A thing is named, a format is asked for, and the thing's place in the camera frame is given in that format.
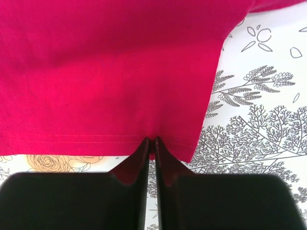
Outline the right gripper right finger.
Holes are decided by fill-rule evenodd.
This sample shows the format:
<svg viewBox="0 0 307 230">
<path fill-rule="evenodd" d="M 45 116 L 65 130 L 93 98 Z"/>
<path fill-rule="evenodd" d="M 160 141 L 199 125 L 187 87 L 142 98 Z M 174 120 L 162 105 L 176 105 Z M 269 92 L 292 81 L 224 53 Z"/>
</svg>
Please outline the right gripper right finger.
<svg viewBox="0 0 307 230">
<path fill-rule="evenodd" d="M 303 230 L 292 196 L 269 174 L 196 174 L 154 141 L 162 230 Z"/>
</svg>

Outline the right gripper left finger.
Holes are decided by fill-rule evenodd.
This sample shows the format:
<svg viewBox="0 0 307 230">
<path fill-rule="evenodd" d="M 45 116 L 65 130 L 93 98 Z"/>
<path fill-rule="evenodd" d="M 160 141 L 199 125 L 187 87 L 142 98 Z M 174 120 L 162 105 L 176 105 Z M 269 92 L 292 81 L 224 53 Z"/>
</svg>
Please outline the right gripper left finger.
<svg viewBox="0 0 307 230">
<path fill-rule="evenodd" d="M 20 172 L 0 187 L 3 230 L 142 230 L 150 140 L 108 172 Z"/>
</svg>

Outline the red t shirt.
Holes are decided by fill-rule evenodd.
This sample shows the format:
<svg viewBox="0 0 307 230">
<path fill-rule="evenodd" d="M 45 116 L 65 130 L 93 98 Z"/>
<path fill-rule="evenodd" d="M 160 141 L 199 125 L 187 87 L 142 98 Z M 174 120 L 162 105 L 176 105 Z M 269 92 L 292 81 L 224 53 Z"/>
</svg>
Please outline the red t shirt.
<svg viewBox="0 0 307 230">
<path fill-rule="evenodd" d="M 161 137 L 189 162 L 223 43 L 294 0 L 3 0 L 0 153 L 130 155 Z"/>
</svg>

